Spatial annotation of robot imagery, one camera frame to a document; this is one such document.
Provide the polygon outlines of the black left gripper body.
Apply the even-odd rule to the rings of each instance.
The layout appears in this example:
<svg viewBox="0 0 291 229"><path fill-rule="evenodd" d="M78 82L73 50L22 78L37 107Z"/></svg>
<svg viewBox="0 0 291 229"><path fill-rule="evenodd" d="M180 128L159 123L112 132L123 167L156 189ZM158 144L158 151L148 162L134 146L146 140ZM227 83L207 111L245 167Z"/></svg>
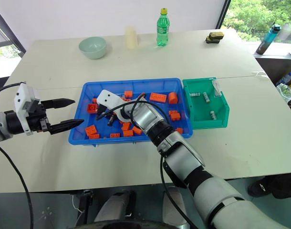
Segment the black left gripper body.
<svg viewBox="0 0 291 229"><path fill-rule="evenodd" d="M52 108L52 100L46 100L37 104L31 112L28 112L29 116L26 119L31 131L50 132L52 130L52 125L46 114L46 109L50 108Z"/></svg>

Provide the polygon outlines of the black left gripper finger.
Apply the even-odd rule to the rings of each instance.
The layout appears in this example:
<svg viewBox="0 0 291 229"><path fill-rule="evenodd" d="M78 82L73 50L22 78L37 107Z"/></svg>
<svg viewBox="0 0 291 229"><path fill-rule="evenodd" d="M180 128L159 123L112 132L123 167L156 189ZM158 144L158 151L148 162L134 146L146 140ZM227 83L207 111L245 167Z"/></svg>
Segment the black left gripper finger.
<svg viewBox="0 0 291 229"><path fill-rule="evenodd" d="M50 132L51 135L62 133L79 126L83 122L84 122L83 119L70 119L62 121L59 124L49 125L48 131Z"/></svg>
<svg viewBox="0 0 291 229"><path fill-rule="evenodd" d="M67 98L59 98L59 99L51 99L46 101L41 101L42 104L42 110L47 109L58 109L63 108L66 106L69 106L71 104L75 103L75 100L67 99Z"/></svg>

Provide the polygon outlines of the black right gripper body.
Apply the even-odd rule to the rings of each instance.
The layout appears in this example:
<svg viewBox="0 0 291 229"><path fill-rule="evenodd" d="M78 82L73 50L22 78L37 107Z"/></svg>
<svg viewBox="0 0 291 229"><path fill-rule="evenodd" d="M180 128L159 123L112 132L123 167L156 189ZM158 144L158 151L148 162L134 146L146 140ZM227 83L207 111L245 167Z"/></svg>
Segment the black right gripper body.
<svg viewBox="0 0 291 229"><path fill-rule="evenodd" d="M113 108L107 108L106 106L100 104L98 107L98 115L97 120L103 119L104 117L118 119L117 115L115 114L115 110L118 109L117 106Z"/></svg>

